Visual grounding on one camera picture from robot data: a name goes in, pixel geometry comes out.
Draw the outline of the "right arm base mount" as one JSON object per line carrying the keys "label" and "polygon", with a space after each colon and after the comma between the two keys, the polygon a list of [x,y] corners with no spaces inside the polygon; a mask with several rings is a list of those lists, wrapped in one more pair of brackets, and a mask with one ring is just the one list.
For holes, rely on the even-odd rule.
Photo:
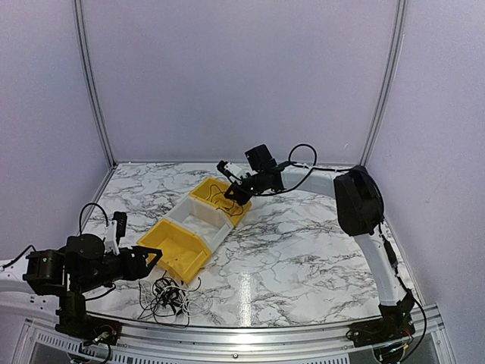
{"label": "right arm base mount", "polygon": [[352,323],[346,332],[346,338],[353,342],[354,347],[365,347],[404,337],[410,338],[414,333],[413,322],[407,319],[398,325],[391,318],[376,318]]}

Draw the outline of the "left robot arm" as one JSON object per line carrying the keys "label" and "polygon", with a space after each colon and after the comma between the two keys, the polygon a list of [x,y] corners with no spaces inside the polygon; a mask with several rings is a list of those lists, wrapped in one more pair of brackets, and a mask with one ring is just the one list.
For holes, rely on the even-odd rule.
{"label": "left robot arm", "polygon": [[116,211],[112,218],[102,209],[106,235],[101,238],[79,231],[69,236],[60,249],[26,247],[19,256],[1,265],[12,268],[24,257],[27,269],[22,281],[39,296],[59,299],[58,328],[69,328],[79,337],[90,337],[96,328],[113,324],[92,317],[86,311],[85,292],[114,286],[116,281],[137,281],[147,277],[161,260],[160,249],[144,246],[119,247],[126,235],[127,213]]}

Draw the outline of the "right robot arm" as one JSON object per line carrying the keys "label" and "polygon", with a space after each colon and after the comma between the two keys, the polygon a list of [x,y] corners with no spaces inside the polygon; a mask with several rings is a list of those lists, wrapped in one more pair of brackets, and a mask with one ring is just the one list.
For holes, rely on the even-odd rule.
{"label": "right robot arm", "polygon": [[226,161],[217,170],[230,182],[225,198],[244,206],[253,197],[270,197],[302,190],[334,199],[341,230],[355,239],[364,254],[379,296],[382,318],[375,332],[390,340],[411,322],[412,291],[399,274],[399,262],[382,232],[384,202],[366,167],[332,169],[306,165],[288,158],[278,163],[265,144],[246,151],[250,169]]}

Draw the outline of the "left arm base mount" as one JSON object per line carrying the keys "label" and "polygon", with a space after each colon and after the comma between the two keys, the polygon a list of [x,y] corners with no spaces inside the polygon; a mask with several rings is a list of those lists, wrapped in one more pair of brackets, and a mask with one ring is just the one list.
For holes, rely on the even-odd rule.
{"label": "left arm base mount", "polygon": [[82,339],[85,344],[117,343],[122,329],[118,321],[85,316],[82,318],[60,318],[55,330],[62,334]]}

